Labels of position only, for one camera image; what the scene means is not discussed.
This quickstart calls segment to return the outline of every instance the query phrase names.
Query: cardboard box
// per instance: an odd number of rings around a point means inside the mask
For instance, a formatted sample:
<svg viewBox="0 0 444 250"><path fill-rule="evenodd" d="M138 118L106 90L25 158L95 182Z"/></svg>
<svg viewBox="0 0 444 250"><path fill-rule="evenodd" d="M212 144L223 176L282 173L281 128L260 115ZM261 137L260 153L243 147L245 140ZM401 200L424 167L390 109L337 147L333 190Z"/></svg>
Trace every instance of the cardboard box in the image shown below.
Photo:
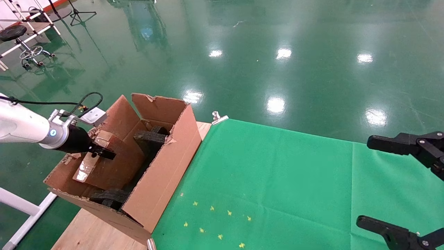
<svg viewBox="0 0 444 250"><path fill-rule="evenodd" d="M98 167L91 172L95 174L87 181L79 181L76 176L84 169L82 162L87 164L95 158L67 154L44 183L51 187L51 192L146 245L202 140L193 110L184 101L136 93L132 94L132 101L141 118L121 96L107 110L104 124L91 131L96 141L103 140L102 143L114 147L117 155L113 161L96 159L91 163ZM170 135L122 206L127 215L90 201L93 192L119 188L132 177L143 161L143 153L132 137L138 130L150 130L157 125L166 127Z"/></svg>

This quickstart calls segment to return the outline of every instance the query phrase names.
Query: white robotic arm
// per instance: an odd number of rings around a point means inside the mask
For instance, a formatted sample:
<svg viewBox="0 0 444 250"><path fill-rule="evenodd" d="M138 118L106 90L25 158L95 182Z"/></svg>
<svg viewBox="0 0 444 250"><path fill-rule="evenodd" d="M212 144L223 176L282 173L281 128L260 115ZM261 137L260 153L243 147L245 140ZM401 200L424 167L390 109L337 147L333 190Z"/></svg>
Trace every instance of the white robotic arm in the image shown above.
<svg viewBox="0 0 444 250"><path fill-rule="evenodd" d="M31 142L66 153L92 152L109 159L115 157L115 153L96 145L83 128L76 126L77 121L93 126L101 124L107 115L99 108L94 107L81 117L55 109L49 119L45 119L18 103L5 100L7 96L1 93L0 97L3 97L0 99L0 143ZM60 119L64 114L69 114L66 121Z"/></svg>

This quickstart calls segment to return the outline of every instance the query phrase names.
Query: black stool seat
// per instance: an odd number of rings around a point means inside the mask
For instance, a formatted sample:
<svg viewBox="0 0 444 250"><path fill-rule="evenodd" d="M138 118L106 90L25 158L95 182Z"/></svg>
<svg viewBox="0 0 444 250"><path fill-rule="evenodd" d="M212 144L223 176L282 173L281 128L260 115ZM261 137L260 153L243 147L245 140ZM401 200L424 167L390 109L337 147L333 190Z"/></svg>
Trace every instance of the black stool seat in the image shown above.
<svg viewBox="0 0 444 250"><path fill-rule="evenodd" d="M14 25L0 32L0 40L3 42L11 41L23 36L27 28L23 25Z"/></svg>

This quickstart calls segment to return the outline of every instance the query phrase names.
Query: green mat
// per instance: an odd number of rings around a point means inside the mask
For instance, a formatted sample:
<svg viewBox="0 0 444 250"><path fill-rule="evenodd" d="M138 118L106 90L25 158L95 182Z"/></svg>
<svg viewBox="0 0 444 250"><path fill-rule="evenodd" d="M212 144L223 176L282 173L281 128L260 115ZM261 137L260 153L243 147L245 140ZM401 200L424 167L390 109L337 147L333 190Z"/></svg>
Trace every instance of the green mat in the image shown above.
<svg viewBox="0 0 444 250"><path fill-rule="evenodd" d="M236 120L212 126L153 238L159 250L387 250L358 215L422 235L444 183L411 156Z"/></svg>

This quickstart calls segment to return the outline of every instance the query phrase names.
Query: wooden board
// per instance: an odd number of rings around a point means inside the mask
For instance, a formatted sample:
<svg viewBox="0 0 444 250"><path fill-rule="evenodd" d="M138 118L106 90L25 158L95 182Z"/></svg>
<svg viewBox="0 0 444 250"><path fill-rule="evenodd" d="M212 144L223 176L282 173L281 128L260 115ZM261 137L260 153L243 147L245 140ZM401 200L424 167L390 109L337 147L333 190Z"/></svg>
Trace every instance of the wooden board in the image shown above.
<svg viewBox="0 0 444 250"><path fill-rule="evenodd" d="M202 140L211 124L197 122ZM81 209L51 250L146 250L147 247Z"/></svg>

